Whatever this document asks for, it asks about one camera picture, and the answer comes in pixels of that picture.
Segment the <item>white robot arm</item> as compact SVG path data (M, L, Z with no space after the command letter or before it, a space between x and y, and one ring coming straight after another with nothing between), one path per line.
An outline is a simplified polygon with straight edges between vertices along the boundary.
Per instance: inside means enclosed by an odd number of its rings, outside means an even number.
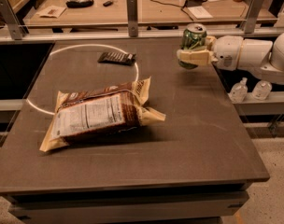
M209 36L203 46L179 49L177 58L188 66L213 64L221 70L243 70L258 79L284 85L284 33L274 42L236 35Z

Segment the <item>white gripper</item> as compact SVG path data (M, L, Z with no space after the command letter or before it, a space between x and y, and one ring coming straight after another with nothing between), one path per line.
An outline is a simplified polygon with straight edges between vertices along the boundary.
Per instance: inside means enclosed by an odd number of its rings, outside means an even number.
M208 49L177 51L178 62L182 67L197 67L214 64L219 69L234 71L242 47L241 36L226 35L220 38L207 36L205 46Z

